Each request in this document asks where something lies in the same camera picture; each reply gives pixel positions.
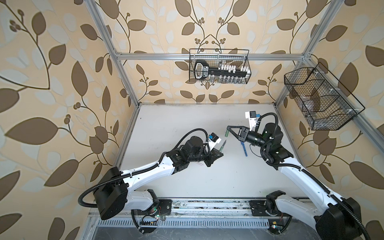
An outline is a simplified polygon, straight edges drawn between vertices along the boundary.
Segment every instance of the white table surface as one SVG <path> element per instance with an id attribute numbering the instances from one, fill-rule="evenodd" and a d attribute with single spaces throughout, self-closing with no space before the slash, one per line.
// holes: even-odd
<path id="1" fill-rule="evenodd" d="M 187 169 L 152 181 L 138 190 L 153 189 L 158 197 L 265 197 L 276 190 L 292 197 L 305 197 L 290 179 L 253 155 L 249 144 L 245 143 L 246 157 L 240 141 L 230 133 L 225 137 L 228 125 L 249 127 L 246 111 L 265 114 L 275 112 L 275 109 L 270 104 L 143 105 L 120 169 L 133 169 L 154 162 L 162 152 L 171 150 L 187 132 L 204 128 L 208 134 L 214 132 L 222 139 L 216 149 L 220 149 L 227 139 L 223 157 L 211 167 L 204 162 L 192 162 Z M 259 132 L 266 123 L 274 121 L 273 116 L 265 117 Z M 281 144 L 293 153 L 280 123 L 279 126 L 284 133 Z M 204 133 L 198 131 L 184 142 L 191 136 L 205 139 Z M 252 150 L 260 155 L 259 147 L 252 146 Z"/>

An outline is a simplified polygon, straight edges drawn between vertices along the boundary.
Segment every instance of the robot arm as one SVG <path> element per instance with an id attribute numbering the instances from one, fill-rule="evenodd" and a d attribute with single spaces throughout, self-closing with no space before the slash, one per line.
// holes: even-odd
<path id="1" fill-rule="evenodd" d="M 275 123 L 267 123 L 260 134 L 257 131 L 261 119 L 268 115 L 275 117 Z M 294 216 L 315 229 L 323 240 L 355 239 L 362 233 L 365 239 L 370 239 L 361 223 L 360 205 L 354 199 L 345 199 L 325 186 L 309 173 L 292 153 L 281 146 L 283 133 L 275 113 L 260 116 L 253 111 L 245 113 L 245 116 L 249 120 L 249 128 L 228 126 L 227 131 L 239 141 L 259 146 L 264 161 L 292 180 L 315 205 L 309 206 L 282 191 L 276 191 L 266 197 L 265 208 L 268 214 L 277 215 L 283 212 Z"/>
<path id="2" fill-rule="evenodd" d="M 192 136 L 184 145 L 179 144 L 192 132 L 203 131 L 206 142 Z M 160 177 L 172 175 L 186 169 L 190 162 L 204 161 L 207 167 L 223 156 L 215 149 L 221 139 L 214 133 L 208 135 L 204 129 L 194 129 L 187 133 L 169 152 L 164 152 L 158 161 L 139 168 L 119 171 L 117 167 L 109 169 L 100 182 L 80 195 L 78 203 L 84 207 L 97 207 L 102 220 L 109 219 L 121 210 L 138 209 L 149 214 L 155 212 L 159 200 L 149 189 L 135 191 L 139 187 Z M 96 204 L 83 201 L 85 195 L 93 191 Z"/>

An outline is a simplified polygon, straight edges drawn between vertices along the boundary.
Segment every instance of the wire basket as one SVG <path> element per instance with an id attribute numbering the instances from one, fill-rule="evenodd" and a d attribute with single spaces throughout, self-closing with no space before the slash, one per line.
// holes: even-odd
<path id="1" fill-rule="evenodd" d="M 251 77 L 249 50 L 198 49 L 189 50 L 189 81 L 247 84 Z"/>
<path id="2" fill-rule="evenodd" d="M 319 64 L 315 68 L 299 68 L 285 74 L 284 84 L 311 130 L 339 130 L 365 107 L 333 73 Z M 332 74 L 338 87 L 333 87 L 325 73 Z M 349 104 L 348 98 L 359 106 Z"/>

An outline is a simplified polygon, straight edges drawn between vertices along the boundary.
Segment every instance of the wallpaper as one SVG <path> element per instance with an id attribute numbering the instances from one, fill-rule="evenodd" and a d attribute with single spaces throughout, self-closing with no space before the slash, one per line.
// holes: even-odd
<path id="1" fill-rule="evenodd" d="M 366 107 L 361 114 L 384 134 L 383 49 L 384 2 L 347 0 L 312 57 L 339 77 Z M 338 131 L 309 130 L 291 97 L 280 110 L 305 166 L 333 190 L 359 202 L 371 238 L 384 239 L 384 157 L 352 121 Z"/>
<path id="2" fill-rule="evenodd" d="M 73 240 L 133 106 L 85 4 L 0 0 L 0 25 L 0 239 Z"/>
<path id="3" fill-rule="evenodd" d="M 327 0 L 96 0 L 123 53 L 182 48 L 302 53 Z"/>
<path id="4" fill-rule="evenodd" d="M 284 85 L 292 61 L 250 61 L 247 84 L 221 84 L 189 79 L 186 61 L 127 60 L 126 73 L 143 103 L 272 103 Z"/>

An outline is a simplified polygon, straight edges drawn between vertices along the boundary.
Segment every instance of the green marker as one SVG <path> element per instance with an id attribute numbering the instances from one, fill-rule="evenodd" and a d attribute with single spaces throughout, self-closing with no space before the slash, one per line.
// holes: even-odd
<path id="1" fill-rule="evenodd" d="M 224 148 L 224 145 L 225 145 L 226 142 L 227 142 L 227 140 L 225 140 L 223 145 L 221 145 L 221 148 L 220 148 L 219 152 L 223 151 L 223 148 Z"/>

